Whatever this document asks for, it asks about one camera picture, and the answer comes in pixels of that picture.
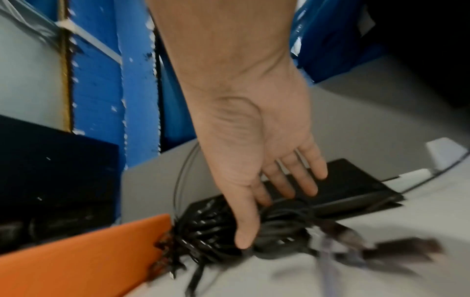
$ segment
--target hand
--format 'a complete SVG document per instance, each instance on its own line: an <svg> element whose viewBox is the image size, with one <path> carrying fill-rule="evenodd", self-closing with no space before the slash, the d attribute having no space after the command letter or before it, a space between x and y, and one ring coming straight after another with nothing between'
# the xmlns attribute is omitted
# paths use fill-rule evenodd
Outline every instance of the hand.
<svg viewBox="0 0 470 297"><path fill-rule="evenodd" d="M306 82L288 53L242 88L223 95L194 92L182 84L194 127L216 185L226 197L236 221L236 245L248 248L259 229L256 202L271 199L260 173L286 198L295 191L281 171L281 162L304 192L318 188L298 154L308 161L315 177L327 177L327 165L310 132L310 99Z"/></svg>

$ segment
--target gray surface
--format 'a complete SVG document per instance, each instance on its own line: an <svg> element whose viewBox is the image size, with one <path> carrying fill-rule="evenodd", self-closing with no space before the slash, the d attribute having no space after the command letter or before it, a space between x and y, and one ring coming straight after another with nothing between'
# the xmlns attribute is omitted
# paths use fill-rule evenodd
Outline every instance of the gray surface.
<svg viewBox="0 0 470 297"><path fill-rule="evenodd" d="M433 165L425 143L448 137L470 146L470 117L454 111L390 57L362 65L311 89L313 131L327 160L347 158L382 180ZM123 221L172 213L186 143L122 177ZM188 172L189 202L217 194L202 154Z"/></svg>
<svg viewBox="0 0 470 297"><path fill-rule="evenodd" d="M0 114L64 128L60 54L0 14Z"/></svg>
<svg viewBox="0 0 470 297"><path fill-rule="evenodd" d="M409 236L435 237L446 257L433 264L404 264L395 272L362 270L336 264L343 297L467 297L470 291L470 160L410 192L405 207L342 221L371 242ZM176 280L163 276L139 297L182 296L194 263ZM321 297L316 261L298 254L278 260L250 258L222 270L207 268L198 287L199 297Z"/></svg>

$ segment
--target white table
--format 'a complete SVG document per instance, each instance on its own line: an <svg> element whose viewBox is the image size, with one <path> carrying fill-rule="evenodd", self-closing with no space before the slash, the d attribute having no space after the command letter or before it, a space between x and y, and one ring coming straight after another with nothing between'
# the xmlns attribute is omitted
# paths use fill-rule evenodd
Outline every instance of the white table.
<svg viewBox="0 0 470 297"><path fill-rule="evenodd" d="M345 297L467 297L470 294L470 160L422 188L410 192L404 207L342 221L371 241L406 236L433 236L441 240L448 257L443 264L410 265L416 275L362 271L338 264ZM184 296L195 269L176 280L163 276L142 297ZM295 255L279 260L250 258L222 272L206 268L200 297L309 297L322 296L315 260Z"/></svg>

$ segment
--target zip tie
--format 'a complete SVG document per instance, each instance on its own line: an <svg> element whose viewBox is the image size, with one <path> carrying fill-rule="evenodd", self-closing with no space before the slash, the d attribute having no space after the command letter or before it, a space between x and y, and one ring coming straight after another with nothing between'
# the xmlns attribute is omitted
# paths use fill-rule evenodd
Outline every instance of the zip tie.
<svg viewBox="0 0 470 297"><path fill-rule="evenodd" d="M104 54L109 56L111 59L115 60L120 65L122 65L121 55L113 51L111 48L109 48L107 45L101 42L98 38L88 33L85 29L75 24L71 19L58 21L55 24L59 26L59 28L68 30L72 32L73 34L80 36L81 38L83 38L84 40L92 44L94 47L101 50Z"/></svg>

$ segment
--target orange plastic board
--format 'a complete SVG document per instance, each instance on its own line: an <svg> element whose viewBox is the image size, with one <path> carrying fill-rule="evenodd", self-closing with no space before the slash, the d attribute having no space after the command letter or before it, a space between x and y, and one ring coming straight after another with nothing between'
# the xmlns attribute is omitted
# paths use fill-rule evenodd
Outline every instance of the orange plastic board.
<svg viewBox="0 0 470 297"><path fill-rule="evenodd" d="M160 215L1 256L0 296L123 296L145 281L170 228Z"/></svg>

